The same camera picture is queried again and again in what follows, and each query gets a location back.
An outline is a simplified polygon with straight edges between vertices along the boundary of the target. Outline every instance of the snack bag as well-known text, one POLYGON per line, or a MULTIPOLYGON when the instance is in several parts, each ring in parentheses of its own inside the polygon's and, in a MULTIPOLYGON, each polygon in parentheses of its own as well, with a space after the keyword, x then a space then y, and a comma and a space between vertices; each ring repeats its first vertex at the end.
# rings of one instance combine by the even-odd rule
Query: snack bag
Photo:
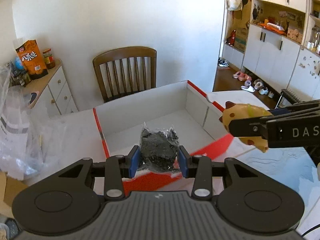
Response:
POLYGON ((38 79, 47 75, 48 70, 36 40, 26 41, 22 46, 17 48, 16 51, 31 79, 38 79))

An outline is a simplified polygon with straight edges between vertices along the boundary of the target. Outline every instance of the slipper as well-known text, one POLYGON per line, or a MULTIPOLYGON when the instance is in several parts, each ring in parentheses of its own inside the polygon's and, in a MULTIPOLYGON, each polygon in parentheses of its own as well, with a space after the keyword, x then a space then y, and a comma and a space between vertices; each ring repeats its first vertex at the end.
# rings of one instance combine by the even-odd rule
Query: slipper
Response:
POLYGON ((250 76, 248 76, 247 74, 243 74, 243 75, 238 77, 238 80, 240 80, 240 81, 246 81, 246 80, 251 81, 252 78, 250 76))
POLYGON ((243 75, 241 71, 236 72, 236 74, 233 74, 233 78, 238 78, 239 76, 243 75))
POLYGON ((253 84, 255 85, 255 84, 257 84, 258 82, 261 82, 261 83, 263 84, 263 81, 262 81, 260 78, 256 79, 253 84))
POLYGON ((255 84, 254 84, 255 90, 259 90, 262 87, 263 87, 263 83, 261 81, 258 81, 257 83, 255 82, 255 84))
POLYGON ((250 80, 247 80, 245 83, 244 83, 244 86, 241 86, 241 89, 242 90, 245 90, 245 91, 249 91, 251 93, 253 93, 255 90, 254 88, 252 87, 251 85, 251 81, 250 80))

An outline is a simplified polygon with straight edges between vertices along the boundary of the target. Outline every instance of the plastic bag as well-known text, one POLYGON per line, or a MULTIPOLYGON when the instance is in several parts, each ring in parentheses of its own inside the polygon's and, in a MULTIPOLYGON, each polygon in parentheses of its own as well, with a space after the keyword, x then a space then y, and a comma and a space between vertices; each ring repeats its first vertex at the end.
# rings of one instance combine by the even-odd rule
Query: plastic bag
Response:
POLYGON ((229 11, 240 11, 242 10, 242 0, 227 0, 229 11))
POLYGON ((141 131, 139 170, 149 169, 155 173, 179 172, 175 165, 179 151, 179 138, 173 128, 141 131))
MULTIPOLYGON (((10 87, 1 113, 0 169, 19 180, 36 175, 53 162, 52 158, 47 158, 47 151, 42 150, 42 138, 51 139, 52 123, 49 118, 35 116, 36 111, 28 106, 30 98, 31 94, 22 96, 20 86, 10 87)), ((47 112, 45 107, 41 109, 42 112, 47 112)), ((55 124, 55 129, 61 133, 62 141, 63 124, 55 124)), ((61 149, 55 150, 55 158, 58 159, 57 154, 61 149)))

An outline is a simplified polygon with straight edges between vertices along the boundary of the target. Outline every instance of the cardboard box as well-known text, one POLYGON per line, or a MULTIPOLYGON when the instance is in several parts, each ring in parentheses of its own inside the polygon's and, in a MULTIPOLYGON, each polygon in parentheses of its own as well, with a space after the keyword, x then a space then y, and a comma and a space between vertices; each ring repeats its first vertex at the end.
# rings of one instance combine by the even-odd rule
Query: cardboard box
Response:
POLYGON ((303 30, 289 25, 287 37, 293 41, 301 43, 303 38, 303 30))
POLYGON ((11 206, 18 193, 28 186, 0 171, 0 214, 13 218, 11 206))
POLYGON ((248 38, 248 30, 246 28, 238 28, 236 31, 234 47, 244 51, 245 46, 247 44, 247 38, 248 38))

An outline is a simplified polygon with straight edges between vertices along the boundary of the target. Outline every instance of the plush toy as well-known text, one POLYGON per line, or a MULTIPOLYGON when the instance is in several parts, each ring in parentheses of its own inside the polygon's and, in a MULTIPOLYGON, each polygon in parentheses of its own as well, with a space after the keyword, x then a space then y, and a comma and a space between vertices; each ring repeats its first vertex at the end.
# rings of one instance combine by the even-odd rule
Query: plush toy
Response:
MULTIPOLYGON (((224 127, 229 132, 229 124, 233 119, 251 118, 258 116, 272 115, 269 111, 259 106, 253 106, 250 104, 235 104, 230 101, 226 102, 226 109, 224 110, 220 122, 224 124, 224 127)), ((255 137, 239 137, 240 141, 247 145, 254 145, 262 152, 266 152, 268 148, 268 141, 261 138, 261 136, 255 137)))

